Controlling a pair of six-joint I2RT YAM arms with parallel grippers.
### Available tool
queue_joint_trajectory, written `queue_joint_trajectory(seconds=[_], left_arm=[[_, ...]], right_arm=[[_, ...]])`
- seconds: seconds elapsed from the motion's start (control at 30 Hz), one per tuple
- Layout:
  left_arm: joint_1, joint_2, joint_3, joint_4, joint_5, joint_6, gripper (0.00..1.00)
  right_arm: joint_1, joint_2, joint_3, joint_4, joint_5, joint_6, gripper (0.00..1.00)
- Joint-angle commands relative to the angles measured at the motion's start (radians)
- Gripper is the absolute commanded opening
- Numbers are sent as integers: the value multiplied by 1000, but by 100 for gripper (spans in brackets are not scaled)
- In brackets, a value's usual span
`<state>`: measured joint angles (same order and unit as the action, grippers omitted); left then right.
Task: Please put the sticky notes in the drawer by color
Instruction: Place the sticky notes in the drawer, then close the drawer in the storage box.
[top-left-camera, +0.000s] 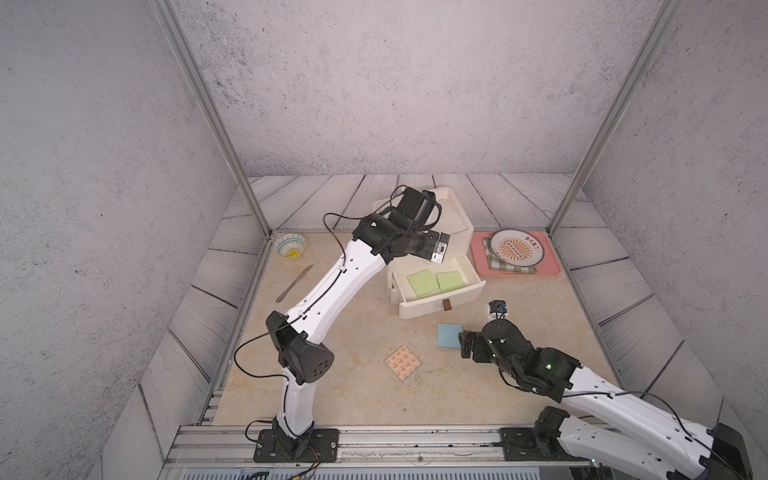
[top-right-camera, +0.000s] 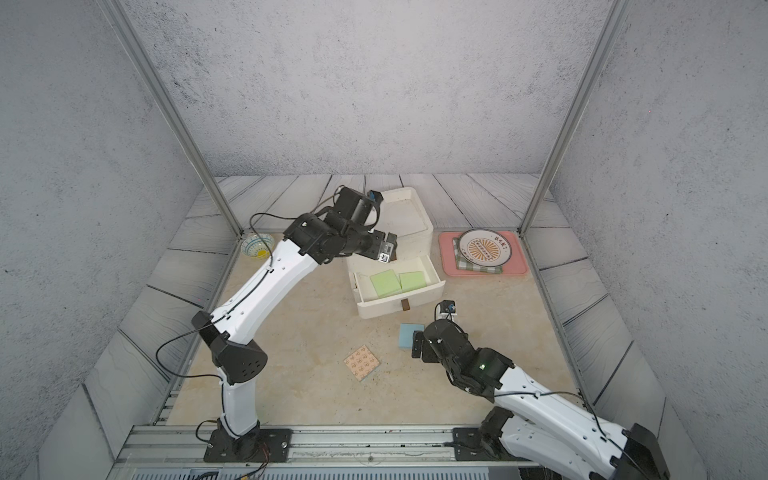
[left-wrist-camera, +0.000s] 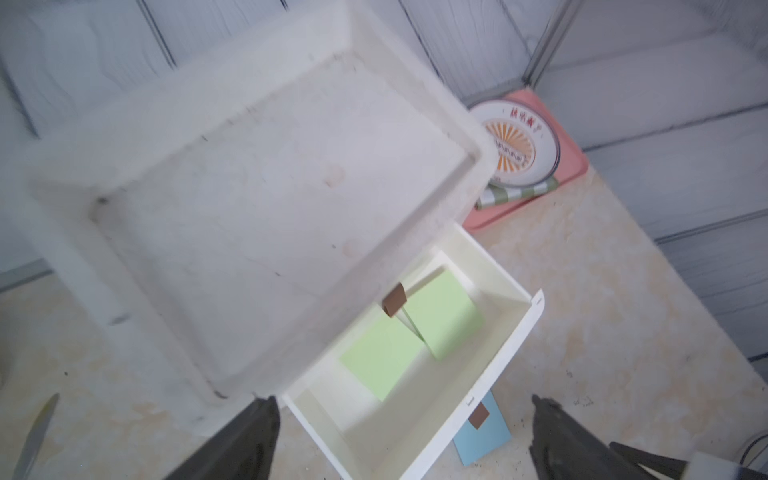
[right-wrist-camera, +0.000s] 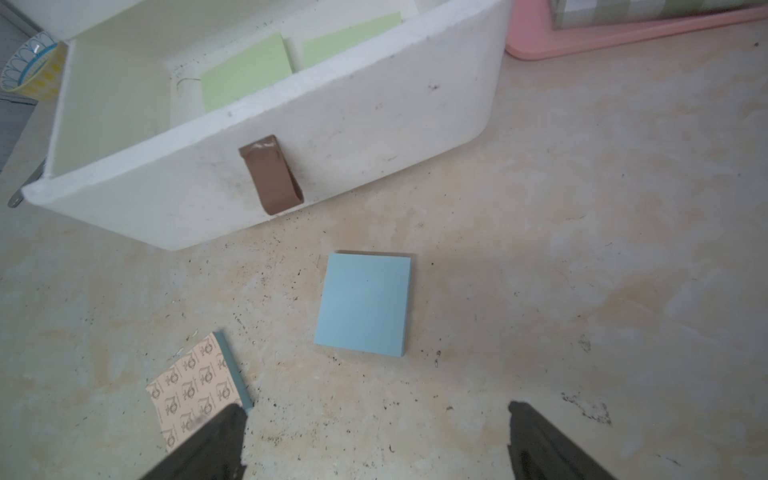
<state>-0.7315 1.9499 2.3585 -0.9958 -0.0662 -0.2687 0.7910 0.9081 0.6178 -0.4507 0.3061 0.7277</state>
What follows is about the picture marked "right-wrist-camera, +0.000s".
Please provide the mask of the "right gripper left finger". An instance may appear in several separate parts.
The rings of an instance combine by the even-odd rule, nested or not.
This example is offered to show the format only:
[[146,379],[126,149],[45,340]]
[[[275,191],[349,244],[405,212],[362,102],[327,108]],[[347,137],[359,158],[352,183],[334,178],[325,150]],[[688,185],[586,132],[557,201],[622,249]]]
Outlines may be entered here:
[[242,479],[246,422],[241,406],[228,405],[142,479]]

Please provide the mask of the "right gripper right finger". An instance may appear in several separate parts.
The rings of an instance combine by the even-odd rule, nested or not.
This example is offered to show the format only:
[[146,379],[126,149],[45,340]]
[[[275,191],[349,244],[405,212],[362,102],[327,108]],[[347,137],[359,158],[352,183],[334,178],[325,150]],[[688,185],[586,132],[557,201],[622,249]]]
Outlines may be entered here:
[[511,401],[508,410],[515,479],[615,479],[530,404]]

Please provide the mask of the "patterned orange pad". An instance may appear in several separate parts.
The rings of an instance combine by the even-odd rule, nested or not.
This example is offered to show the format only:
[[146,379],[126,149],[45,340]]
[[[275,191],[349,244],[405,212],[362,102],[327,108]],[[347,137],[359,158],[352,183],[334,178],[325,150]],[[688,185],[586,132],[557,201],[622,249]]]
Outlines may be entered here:
[[164,447],[177,449],[230,404],[250,411],[253,400],[221,331],[203,337],[146,387]]

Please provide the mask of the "green sticky pad front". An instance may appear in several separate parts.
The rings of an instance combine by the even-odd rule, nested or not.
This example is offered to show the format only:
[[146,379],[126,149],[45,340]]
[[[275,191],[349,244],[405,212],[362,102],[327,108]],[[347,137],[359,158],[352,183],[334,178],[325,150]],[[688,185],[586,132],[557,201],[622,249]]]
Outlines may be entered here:
[[317,65],[335,55],[379,36],[402,23],[399,12],[377,17],[346,29],[309,39],[302,44],[303,67]]

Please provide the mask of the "green sticky pad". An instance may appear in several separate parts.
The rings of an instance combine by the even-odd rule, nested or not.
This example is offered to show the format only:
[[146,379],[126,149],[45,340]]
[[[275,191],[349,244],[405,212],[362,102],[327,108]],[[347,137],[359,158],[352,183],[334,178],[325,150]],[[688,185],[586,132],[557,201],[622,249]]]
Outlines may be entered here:
[[399,12],[377,17],[346,29],[309,39],[302,44],[303,67],[317,65],[335,55],[379,36],[402,23]]
[[273,34],[202,75],[204,109],[217,110],[292,74],[283,37]]

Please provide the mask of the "white drawer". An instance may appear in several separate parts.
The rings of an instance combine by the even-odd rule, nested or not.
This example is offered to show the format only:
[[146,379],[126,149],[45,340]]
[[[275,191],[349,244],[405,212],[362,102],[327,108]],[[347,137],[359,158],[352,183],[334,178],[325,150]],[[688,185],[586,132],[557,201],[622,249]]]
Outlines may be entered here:
[[[68,44],[36,206],[165,250],[269,220],[240,151],[275,137],[312,205],[476,138],[508,1],[21,1]],[[304,41],[402,23],[309,68]],[[202,75],[279,33],[293,74],[206,112]]]

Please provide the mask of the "blue sticky note pad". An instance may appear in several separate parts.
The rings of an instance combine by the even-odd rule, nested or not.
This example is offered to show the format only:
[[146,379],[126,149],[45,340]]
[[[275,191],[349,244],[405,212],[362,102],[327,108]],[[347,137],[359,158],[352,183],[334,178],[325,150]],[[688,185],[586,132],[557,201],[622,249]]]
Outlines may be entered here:
[[411,269],[407,256],[332,253],[314,343],[403,356]]

